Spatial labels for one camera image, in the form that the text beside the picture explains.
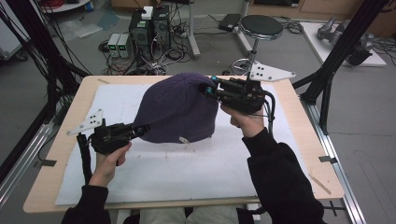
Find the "gray pants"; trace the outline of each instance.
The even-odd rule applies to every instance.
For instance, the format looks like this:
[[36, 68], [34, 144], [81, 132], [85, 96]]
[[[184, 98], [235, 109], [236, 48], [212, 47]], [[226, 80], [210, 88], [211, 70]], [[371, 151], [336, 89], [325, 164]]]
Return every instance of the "gray pants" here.
[[195, 207], [186, 218], [184, 208], [140, 210], [140, 224], [238, 224], [235, 206]]

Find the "black stool seat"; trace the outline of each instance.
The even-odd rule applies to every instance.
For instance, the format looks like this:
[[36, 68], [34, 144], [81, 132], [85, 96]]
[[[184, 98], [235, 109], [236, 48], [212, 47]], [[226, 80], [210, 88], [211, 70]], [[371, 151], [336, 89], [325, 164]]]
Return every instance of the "black stool seat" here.
[[251, 15], [239, 21], [239, 29], [245, 35], [263, 40], [274, 40], [282, 35], [283, 27], [279, 21], [262, 15]]

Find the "person's left hand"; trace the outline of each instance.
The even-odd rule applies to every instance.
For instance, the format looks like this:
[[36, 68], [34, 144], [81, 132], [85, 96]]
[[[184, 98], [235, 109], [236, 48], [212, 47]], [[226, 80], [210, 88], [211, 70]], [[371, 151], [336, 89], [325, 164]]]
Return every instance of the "person's left hand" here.
[[125, 163], [125, 154], [131, 145], [132, 143], [130, 142], [125, 147], [121, 147], [109, 155], [96, 153], [96, 169], [89, 185], [106, 188], [108, 183], [114, 178], [116, 166]]

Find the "hand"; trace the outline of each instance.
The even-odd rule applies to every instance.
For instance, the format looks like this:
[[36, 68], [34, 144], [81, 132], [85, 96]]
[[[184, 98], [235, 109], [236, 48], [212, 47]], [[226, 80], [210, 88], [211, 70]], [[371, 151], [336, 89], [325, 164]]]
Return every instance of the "hand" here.
[[96, 153], [96, 169], [89, 185], [106, 188], [108, 183], [114, 178], [116, 166], [125, 163], [125, 154], [131, 145], [130, 142], [125, 147], [121, 147], [109, 155]]
[[230, 123], [235, 127], [241, 128], [245, 137], [254, 137], [264, 129], [262, 109], [254, 113], [254, 115], [246, 115], [225, 105], [221, 105], [220, 108], [231, 115]]

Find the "purple beanie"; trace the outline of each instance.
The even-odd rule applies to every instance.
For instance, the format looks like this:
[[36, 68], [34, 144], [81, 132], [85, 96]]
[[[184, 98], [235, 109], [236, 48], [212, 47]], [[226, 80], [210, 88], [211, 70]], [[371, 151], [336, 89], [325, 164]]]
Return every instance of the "purple beanie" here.
[[199, 85], [215, 87], [198, 73], [181, 73], [152, 85], [140, 103], [134, 126], [149, 125], [141, 138], [151, 143], [190, 143], [210, 137], [215, 131], [219, 104], [205, 97]]

